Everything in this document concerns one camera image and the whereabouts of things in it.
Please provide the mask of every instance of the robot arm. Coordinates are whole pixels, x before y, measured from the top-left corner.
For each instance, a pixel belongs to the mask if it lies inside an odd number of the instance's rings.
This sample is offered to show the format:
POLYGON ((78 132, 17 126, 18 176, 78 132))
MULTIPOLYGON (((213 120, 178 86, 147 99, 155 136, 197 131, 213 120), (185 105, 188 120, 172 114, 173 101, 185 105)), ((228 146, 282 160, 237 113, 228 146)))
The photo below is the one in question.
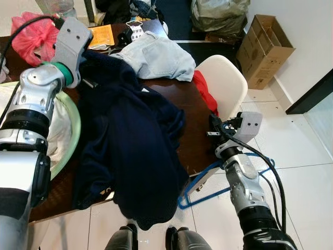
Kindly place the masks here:
MULTIPOLYGON (((261 120, 259 113, 243 112, 227 123, 237 129, 237 132, 230 129, 233 137, 247 143, 257 135, 261 120)), ((224 123, 217 116, 210 116, 210 125, 214 132, 208 132, 208 136, 215 139, 217 158, 225 162, 230 198, 244 233, 244 250, 296 250, 290 236, 278 228, 259 184, 259 174, 249 157, 242 153, 239 144, 229 140, 222 129, 224 123)))
POLYGON ((47 197, 47 136, 54 98, 80 83, 82 53, 92 39, 75 18, 62 25, 51 63, 27 69, 0 128, 0 249, 25 249, 31 207, 47 197))

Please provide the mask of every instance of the baseboard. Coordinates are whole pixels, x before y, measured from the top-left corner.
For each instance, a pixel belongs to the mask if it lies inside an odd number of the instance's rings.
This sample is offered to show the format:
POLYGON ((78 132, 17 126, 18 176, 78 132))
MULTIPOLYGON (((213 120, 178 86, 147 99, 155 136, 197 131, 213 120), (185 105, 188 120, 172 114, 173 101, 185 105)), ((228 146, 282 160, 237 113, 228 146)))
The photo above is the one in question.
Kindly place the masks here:
POLYGON ((281 107, 284 110, 287 110, 292 105, 292 101, 280 81, 274 76, 270 81, 269 86, 281 107))

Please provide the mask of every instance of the yellow envelope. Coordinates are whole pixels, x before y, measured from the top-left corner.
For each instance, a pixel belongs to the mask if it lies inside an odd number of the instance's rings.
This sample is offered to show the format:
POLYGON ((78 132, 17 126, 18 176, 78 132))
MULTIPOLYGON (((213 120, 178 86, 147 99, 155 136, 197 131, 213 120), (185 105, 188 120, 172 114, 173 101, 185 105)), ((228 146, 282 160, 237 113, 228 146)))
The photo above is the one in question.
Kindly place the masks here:
POLYGON ((93 33, 93 40, 91 41, 89 48, 98 47, 101 45, 113 46, 114 40, 111 30, 111 25, 104 25, 99 27, 89 28, 93 33))

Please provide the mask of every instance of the green ring joint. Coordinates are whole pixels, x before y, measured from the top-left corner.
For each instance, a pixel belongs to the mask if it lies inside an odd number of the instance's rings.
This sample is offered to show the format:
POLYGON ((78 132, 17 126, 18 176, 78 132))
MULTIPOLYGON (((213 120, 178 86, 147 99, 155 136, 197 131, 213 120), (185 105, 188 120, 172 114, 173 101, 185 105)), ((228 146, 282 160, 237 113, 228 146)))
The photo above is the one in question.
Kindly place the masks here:
POLYGON ((47 62, 47 61, 45 61, 42 64, 52 64, 52 65, 56 66, 61 71, 61 73, 63 74, 63 76, 65 77, 65 85, 66 86, 69 86, 69 85, 71 85, 73 83, 74 78, 72 76, 72 73, 62 63, 60 63, 60 62, 56 63, 56 62, 47 62))

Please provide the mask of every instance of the denim clothing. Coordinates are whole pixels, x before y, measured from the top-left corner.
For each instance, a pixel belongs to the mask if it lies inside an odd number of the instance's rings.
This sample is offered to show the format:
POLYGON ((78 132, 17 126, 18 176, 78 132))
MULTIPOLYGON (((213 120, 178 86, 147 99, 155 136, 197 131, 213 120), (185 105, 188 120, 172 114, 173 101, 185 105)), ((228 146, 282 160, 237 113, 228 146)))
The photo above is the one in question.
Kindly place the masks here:
POLYGON ((196 67, 191 55, 178 44, 150 31, 111 57, 124 60, 142 79, 166 77, 190 82, 196 67))

